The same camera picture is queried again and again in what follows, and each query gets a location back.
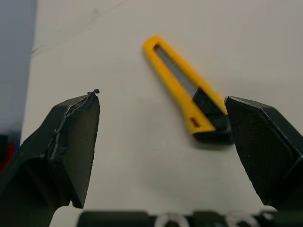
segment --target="red object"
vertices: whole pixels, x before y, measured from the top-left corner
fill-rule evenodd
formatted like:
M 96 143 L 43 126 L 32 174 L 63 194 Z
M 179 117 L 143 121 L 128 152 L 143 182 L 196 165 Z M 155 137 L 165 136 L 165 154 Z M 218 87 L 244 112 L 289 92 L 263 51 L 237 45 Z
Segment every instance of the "red object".
M 0 164 L 0 174 L 2 174 L 5 167 L 8 166 L 9 162 L 14 157 L 15 153 L 16 153 L 16 145 L 11 143 L 11 142 L 8 142 L 8 146 L 7 146 L 7 149 L 6 149 L 6 152 L 5 152 L 4 160 Z

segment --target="white table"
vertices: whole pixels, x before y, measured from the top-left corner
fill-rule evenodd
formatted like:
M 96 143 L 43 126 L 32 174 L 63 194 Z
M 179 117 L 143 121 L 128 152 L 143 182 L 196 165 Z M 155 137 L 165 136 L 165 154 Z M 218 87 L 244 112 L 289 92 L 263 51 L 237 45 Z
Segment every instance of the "white table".
M 234 146 L 193 146 L 141 45 L 162 35 L 222 96 L 273 105 L 303 132 L 302 10 L 301 0 L 39 0 L 23 139 L 52 106 L 99 88 L 85 209 L 264 209 Z M 60 208 L 51 226 L 75 226 L 81 211 Z

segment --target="black 3d-printed part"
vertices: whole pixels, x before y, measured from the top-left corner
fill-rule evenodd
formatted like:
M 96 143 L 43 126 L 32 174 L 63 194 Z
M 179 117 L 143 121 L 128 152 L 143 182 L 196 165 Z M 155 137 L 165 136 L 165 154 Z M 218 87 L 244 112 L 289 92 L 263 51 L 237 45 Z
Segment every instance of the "black 3d-printed part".
M 94 157 L 98 90 L 52 108 L 0 178 L 1 226 L 47 227 L 70 201 L 83 208 Z
M 299 227 L 303 226 L 303 211 L 264 211 L 253 216 L 245 213 L 229 213 L 226 216 L 212 211 L 196 211 L 193 215 L 182 216 L 186 225 L 169 221 L 157 227 Z M 146 212 L 83 212 L 77 227 L 154 227 L 157 216 Z
M 303 137 L 273 107 L 227 97 L 235 145 L 264 204 L 279 210 L 303 208 Z

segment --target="yellow utility knife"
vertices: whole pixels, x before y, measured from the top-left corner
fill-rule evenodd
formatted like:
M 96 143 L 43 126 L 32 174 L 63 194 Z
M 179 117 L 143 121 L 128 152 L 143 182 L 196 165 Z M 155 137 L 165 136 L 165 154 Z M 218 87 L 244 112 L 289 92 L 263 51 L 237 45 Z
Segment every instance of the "yellow utility knife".
M 160 36 L 143 44 L 148 60 L 182 109 L 190 133 L 200 142 L 233 144 L 224 101 Z

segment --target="gray wall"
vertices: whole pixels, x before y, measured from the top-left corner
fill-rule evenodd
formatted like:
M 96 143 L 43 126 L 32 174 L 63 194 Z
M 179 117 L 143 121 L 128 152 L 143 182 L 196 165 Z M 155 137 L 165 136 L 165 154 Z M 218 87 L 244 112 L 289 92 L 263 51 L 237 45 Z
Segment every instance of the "gray wall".
M 0 133 L 19 139 L 24 117 L 36 0 L 0 0 Z

